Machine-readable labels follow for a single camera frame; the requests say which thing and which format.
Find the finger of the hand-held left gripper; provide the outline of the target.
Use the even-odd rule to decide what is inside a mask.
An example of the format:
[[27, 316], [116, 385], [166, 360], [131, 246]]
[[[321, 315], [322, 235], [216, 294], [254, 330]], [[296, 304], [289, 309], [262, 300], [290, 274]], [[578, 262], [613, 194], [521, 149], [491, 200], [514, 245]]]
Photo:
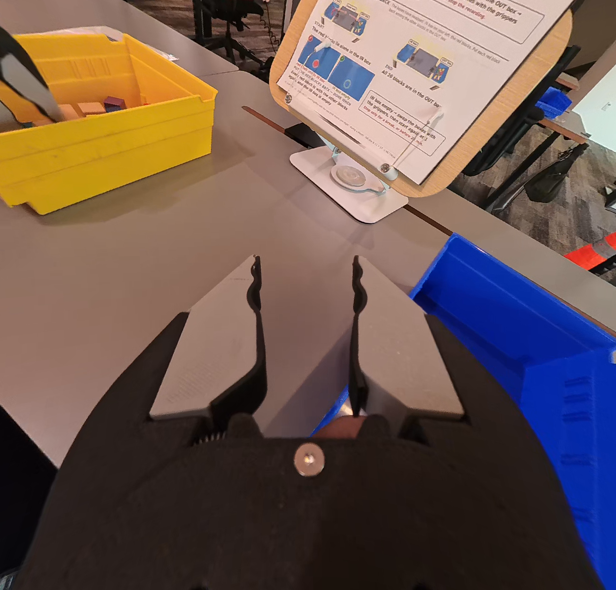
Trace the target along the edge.
[[54, 123], [64, 114], [31, 57], [20, 43], [1, 28], [1, 82], [21, 99], [32, 103]]

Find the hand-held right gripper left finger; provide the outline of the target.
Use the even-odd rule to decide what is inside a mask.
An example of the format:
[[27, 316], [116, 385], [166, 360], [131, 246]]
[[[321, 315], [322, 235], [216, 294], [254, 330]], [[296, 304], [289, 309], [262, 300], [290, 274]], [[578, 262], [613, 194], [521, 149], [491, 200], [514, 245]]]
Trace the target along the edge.
[[261, 260], [249, 256], [189, 310], [150, 408], [153, 420], [205, 418], [227, 427], [267, 394]]

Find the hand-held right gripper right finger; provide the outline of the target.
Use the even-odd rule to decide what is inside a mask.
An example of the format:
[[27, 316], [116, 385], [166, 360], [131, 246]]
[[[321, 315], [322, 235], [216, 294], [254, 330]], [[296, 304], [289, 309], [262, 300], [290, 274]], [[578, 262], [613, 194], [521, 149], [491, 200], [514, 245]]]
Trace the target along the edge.
[[352, 263], [349, 402], [355, 417], [460, 419], [426, 313], [365, 257]]

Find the yellow plastic bin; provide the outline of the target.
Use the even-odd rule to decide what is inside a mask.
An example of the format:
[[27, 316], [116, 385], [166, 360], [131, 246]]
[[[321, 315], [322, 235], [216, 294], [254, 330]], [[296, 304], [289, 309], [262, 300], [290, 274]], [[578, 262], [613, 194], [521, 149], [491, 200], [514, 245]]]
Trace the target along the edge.
[[126, 110], [52, 122], [1, 83], [1, 200], [40, 215], [211, 153], [217, 89], [123, 33], [28, 33], [26, 50], [60, 104], [124, 99]]

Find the blue plastic bin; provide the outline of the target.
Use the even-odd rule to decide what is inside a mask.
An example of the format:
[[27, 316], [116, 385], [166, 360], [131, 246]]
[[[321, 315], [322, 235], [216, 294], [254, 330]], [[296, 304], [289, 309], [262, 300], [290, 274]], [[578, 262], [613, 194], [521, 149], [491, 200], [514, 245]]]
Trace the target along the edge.
[[458, 235], [408, 295], [464, 409], [327, 453], [332, 589], [615, 589], [615, 336]]

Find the person's right hand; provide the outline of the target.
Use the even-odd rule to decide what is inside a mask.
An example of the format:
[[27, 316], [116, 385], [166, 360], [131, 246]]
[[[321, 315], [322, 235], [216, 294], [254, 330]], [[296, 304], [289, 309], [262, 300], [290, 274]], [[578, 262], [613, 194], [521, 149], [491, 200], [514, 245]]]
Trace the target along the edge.
[[357, 438], [366, 416], [342, 416], [331, 421], [312, 436], [317, 440], [353, 440]]

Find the pile of coloured wooden blocks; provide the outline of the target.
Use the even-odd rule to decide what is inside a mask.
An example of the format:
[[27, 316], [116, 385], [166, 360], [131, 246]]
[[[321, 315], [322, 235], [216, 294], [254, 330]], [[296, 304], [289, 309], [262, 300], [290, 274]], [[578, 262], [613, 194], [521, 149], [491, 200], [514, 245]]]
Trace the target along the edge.
[[107, 97], [103, 102], [79, 102], [77, 104], [59, 105], [63, 121], [73, 121], [90, 116], [110, 114], [128, 108], [124, 99], [113, 96]]

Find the white stand base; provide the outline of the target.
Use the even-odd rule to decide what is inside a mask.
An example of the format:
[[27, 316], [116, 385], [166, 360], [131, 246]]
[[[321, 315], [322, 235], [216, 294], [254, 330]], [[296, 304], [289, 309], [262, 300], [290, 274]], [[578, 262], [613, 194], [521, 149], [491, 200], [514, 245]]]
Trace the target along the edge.
[[374, 224], [408, 205], [408, 197], [344, 153], [321, 146], [292, 154], [300, 171], [355, 220]]

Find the orange traffic cone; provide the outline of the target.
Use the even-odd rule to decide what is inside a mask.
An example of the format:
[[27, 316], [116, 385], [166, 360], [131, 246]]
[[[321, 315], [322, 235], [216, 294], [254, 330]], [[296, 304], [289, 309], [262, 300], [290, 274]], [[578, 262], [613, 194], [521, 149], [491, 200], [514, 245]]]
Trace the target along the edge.
[[615, 269], [615, 232], [564, 256], [597, 276]]

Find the black office chair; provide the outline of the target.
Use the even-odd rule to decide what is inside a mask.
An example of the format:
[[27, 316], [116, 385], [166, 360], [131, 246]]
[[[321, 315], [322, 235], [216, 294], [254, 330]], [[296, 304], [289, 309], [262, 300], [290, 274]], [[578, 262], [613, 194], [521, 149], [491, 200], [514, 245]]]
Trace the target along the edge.
[[224, 49], [233, 64], [238, 53], [241, 60], [256, 62], [259, 69], [264, 67], [265, 62], [234, 39], [230, 31], [231, 27], [243, 31], [243, 19], [251, 14], [264, 16], [256, 0], [192, 0], [192, 6], [197, 44], [210, 51]]

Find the wooden table with black legs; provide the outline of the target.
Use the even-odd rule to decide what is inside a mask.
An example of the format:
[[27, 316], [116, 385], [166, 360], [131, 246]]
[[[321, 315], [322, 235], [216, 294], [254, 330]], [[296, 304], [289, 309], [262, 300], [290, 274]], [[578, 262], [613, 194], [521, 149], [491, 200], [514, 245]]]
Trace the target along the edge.
[[544, 118], [539, 121], [538, 125], [550, 130], [550, 134], [519, 164], [500, 187], [487, 197], [481, 209], [493, 215], [503, 213], [522, 192], [525, 192], [524, 185], [533, 176], [527, 177], [525, 181], [521, 181], [521, 178], [559, 138], [571, 141], [574, 144], [572, 147], [589, 143], [590, 137], [585, 131], [582, 119], [574, 112], [575, 104], [576, 102], [573, 102], [568, 111], [554, 120]]

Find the black hanging bag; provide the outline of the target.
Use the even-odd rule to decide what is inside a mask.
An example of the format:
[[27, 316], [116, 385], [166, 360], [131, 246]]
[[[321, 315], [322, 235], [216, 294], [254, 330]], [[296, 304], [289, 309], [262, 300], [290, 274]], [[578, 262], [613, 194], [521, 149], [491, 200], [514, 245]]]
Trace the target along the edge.
[[539, 171], [524, 185], [529, 201], [547, 204], [556, 199], [574, 163], [589, 148], [589, 143], [578, 144], [559, 154], [558, 159]]

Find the hanging black jackets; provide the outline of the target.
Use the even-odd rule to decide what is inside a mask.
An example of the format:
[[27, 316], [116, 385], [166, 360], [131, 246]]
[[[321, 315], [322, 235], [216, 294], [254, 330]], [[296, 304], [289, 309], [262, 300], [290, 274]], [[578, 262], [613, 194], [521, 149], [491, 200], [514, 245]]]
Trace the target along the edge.
[[528, 94], [519, 107], [501, 125], [488, 142], [474, 155], [462, 170], [462, 174], [474, 177], [490, 170], [505, 154], [512, 154], [516, 144], [545, 115], [536, 106], [544, 93], [556, 81], [558, 76], [569, 66], [580, 52], [580, 46], [566, 47], [558, 62], [544, 76], [542, 81]]

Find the small blue storage bin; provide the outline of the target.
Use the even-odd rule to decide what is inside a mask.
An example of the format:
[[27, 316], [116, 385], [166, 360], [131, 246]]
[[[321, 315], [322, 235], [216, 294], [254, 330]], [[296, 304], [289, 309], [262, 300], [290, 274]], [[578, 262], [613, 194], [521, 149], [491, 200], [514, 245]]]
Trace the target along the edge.
[[549, 87], [547, 91], [535, 103], [535, 107], [543, 111], [545, 119], [554, 120], [563, 115], [572, 105], [572, 100], [566, 93]]

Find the grey framed panel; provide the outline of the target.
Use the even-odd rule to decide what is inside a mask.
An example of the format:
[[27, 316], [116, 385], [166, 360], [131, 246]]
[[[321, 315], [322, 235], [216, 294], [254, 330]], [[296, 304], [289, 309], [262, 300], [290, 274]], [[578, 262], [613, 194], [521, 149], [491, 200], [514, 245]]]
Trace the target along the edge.
[[615, 152], [615, 66], [591, 68], [581, 79], [574, 112], [590, 140]]

